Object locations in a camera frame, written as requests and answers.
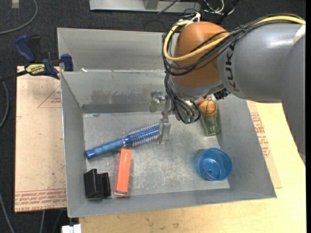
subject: yellow cable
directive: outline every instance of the yellow cable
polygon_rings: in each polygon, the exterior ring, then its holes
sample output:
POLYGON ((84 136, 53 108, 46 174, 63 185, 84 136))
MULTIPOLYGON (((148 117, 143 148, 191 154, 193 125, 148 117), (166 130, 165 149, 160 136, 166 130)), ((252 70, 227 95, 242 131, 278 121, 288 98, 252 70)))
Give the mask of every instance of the yellow cable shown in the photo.
MULTIPOLYGON (((305 20, 302 20, 302 19, 299 19, 299 18, 296 18, 296 17, 291 17, 291 16, 275 16, 275 17, 268 17, 268 18, 265 18, 263 20, 260 20, 259 22, 256 22, 254 25, 257 25, 257 24, 260 24, 260 23, 264 23, 264 22, 268 22, 268 21, 272 21, 272 20, 285 20, 285 21, 291 21, 291 22, 295 22, 295 23, 298 23, 298 24, 306 24, 306 21, 305 20)), ((168 60, 171 60, 171 61, 183 61, 183 60, 186 60, 186 59, 189 59, 199 53, 202 53, 203 51, 206 51, 206 50, 209 50, 211 48, 213 48, 214 46, 216 46, 218 43, 220 43, 224 37, 222 38, 219 38, 218 40, 215 40, 209 44, 206 44, 204 46, 202 46, 201 48, 197 49, 196 51, 193 51, 191 53, 188 53, 186 55, 183 55, 183 56, 180 56, 180 57, 171 57, 169 56, 169 54, 167 53, 167 46, 168 46, 168 42, 169 42, 169 39, 171 38, 172 34, 175 32, 175 30, 180 27, 180 26, 185 26, 186 24, 188 24, 189 22, 192 22, 192 21, 181 21, 181 22, 178 22, 176 23, 172 28, 171 30, 169 31, 169 33, 167 34, 165 40, 164 40, 164 43, 163 43, 163 54, 165 56, 165 58, 167 58, 168 60)))

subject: blue handle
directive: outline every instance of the blue handle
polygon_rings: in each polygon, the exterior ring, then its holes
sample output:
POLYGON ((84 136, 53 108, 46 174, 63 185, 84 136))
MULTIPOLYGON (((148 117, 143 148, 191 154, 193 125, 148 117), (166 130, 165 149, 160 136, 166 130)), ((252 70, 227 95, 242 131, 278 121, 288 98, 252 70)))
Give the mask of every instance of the blue handle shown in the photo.
POLYGON ((124 146, 124 144, 123 144, 123 140, 122 139, 115 140, 115 141, 112 141, 112 142, 108 142, 108 143, 103 144, 103 145, 101 145, 99 147, 95 147, 95 148, 93 148, 91 150, 87 150, 86 151, 86 157, 88 159, 91 159, 93 157, 96 157, 96 156, 99 156, 99 155, 102 155, 102 154, 109 153, 111 151, 120 149, 123 146, 124 146))
POLYGON ((65 71, 73 71, 73 63, 71 56, 65 53, 60 58, 65 65, 65 71))
POLYGON ((18 38, 15 41, 14 46, 20 55, 24 56, 28 60, 29 63, 32 63, 35 61, 35 56, 31 52, 27 44, 27 38, 28 38, 27 35, 25 34, 22 35, 20 38, 18 38))

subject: black object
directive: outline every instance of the black object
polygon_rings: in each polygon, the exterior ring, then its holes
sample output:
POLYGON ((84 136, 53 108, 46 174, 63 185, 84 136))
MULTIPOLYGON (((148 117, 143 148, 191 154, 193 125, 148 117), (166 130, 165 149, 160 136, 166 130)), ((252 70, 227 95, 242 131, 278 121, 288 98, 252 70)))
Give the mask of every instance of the black object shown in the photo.
POLYGON ((224 88, 216 93, 214 93, 214 97, 217 99, 217 100, 220 100, 220 99, 224 99, 225 97, 227 97, 228 95, 230 94, 230 92, 224 88))
POLYGON ((97 169, 92 169, 84 174, 84 185, 87 199, 106 199, 111 196, 108 173, 97 174, 97 169))
POLYGON ((223 15, 218 18, 218 20, 215 22, 216 24, 221 24, 222 21, 226 18, 226 16, 229 14, 229 12, 238 4, 240 0, 233 0, 229 3, 229 6, 226 8, 223 15))

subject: black clip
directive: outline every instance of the black clip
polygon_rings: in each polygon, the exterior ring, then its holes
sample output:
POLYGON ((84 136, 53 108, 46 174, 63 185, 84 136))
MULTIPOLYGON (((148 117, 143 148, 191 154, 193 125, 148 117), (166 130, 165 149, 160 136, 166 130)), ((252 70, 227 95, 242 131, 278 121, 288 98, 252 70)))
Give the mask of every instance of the black clip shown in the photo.
POLYGON ((84 174, 84 185, 87 199, 106 199, 111 196, 108 173, 97 174, 97 169, 92 169, 84 174))

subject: orange ball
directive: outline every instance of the orange ball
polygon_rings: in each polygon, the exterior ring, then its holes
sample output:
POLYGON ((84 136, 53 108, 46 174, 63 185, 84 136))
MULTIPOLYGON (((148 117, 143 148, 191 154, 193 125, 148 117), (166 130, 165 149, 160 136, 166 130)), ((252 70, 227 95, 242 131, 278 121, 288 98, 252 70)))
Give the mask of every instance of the orange ball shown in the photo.
POLYGON ((213 101, 204 101, 199 105, 201 116, 205 119, 211 119, 217 116, 218 105, 213 101))

